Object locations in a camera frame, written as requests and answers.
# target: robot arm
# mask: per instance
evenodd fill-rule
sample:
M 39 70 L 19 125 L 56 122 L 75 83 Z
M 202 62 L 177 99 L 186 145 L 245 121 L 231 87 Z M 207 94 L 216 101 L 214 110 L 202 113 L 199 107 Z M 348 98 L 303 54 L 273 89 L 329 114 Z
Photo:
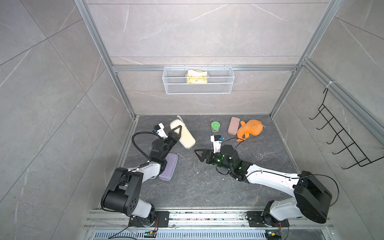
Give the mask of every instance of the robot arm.
M 158 136 L 159 129 L 156 129 L 157 126 L 155 126 L 154 132 Z M 146 163 L 134 168 L 119 167 L 115 170 L 101 198 L 102 208 L 137 216 L 144 225 L 154 221 L 154 206 L 139 199 L 141 184 L 164 171 L 167 165 L 166 156 L 180 139 L 180 134 L 174 131 L 180 129 L 179 132 L 181 132 L 181 128 L 182 126 L 178 126 L 172 129 L 167 137 L 165 137 L 166 134 L 160 134 L 162 138 L 152 142 L 150 160 Z
M 231 145 L 221 146 L 220 152 L 216 153 L 210 149 L 197 149 L 195 154 L 201 162 L 227 168 L 229 175 L 237 181 L 262 184 L 291 195 L 292 198 L 283 201 L 268 202 L 263 211 L 267 225 L 303 216 L 325 223 L 332 194 L 312 173 L 290 174 L 259 167 L 241 160 Z

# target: pink case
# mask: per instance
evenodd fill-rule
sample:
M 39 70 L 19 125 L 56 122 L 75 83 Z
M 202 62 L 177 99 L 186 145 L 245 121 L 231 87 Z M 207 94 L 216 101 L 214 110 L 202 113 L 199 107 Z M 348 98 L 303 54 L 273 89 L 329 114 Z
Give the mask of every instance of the pink case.
M 236 135 L 237 130 L 239 129 L 239 124 L 240 124 L 240 118 L 232 117 L 231 123 L 229 124 L 229 128 L 228 128 L 228 134 Z

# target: wire shelf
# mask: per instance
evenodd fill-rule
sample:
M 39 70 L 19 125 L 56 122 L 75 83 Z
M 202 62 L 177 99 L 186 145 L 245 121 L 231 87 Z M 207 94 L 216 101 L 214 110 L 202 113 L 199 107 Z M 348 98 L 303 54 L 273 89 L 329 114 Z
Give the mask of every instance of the wire shelf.
M 163 83 L 167 94 L 231 93 L 235 76 L 231 67 L 199 67 L 207 71 L 207 83 L 187 83 L 190 68 L 167 67 L 163 71 Z

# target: mounting plate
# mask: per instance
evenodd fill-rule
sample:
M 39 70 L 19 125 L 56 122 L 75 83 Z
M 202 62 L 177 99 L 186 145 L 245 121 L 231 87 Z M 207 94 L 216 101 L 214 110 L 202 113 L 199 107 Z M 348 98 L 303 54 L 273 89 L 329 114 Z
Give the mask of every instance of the mounting plate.
M 168 227 L 169 222 L 169 212 L 168 211 L 156 211 L 155 212 L 155 219 L 159 219 L 158 227 Z M 137 217 L 130 218 L 129 224 L 132 227 L 143 227 L 143 225 L 139 222 L 139 219 Z
M 265 227 L 265 224 L 263 222 L 263 217 L 262 217 L 263 211 L 248 211 L 247 216 L 248 216 L 248 223 L 250 227 Z M 288 220 L 283 220 L 280 222 L 281 227 L 289 227 Z M 279 223 L 276 223 L 272 227 L 280 227 Z

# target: white cable tie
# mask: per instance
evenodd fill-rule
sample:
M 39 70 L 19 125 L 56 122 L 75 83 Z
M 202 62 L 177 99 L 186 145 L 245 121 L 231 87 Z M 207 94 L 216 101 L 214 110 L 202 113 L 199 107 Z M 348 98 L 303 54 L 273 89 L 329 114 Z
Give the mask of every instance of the white cable tie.
M 183 119 L 180 117 L 180 115 L 177 115 L 176 117 L 180 118 L 180 120 L 184 123 Z
M 331 83 L 337 83 L 337 82 L 329 81 L 328 85 L 327 85 L 325 88 L 328 88 L 328 86 L 329 86 Z

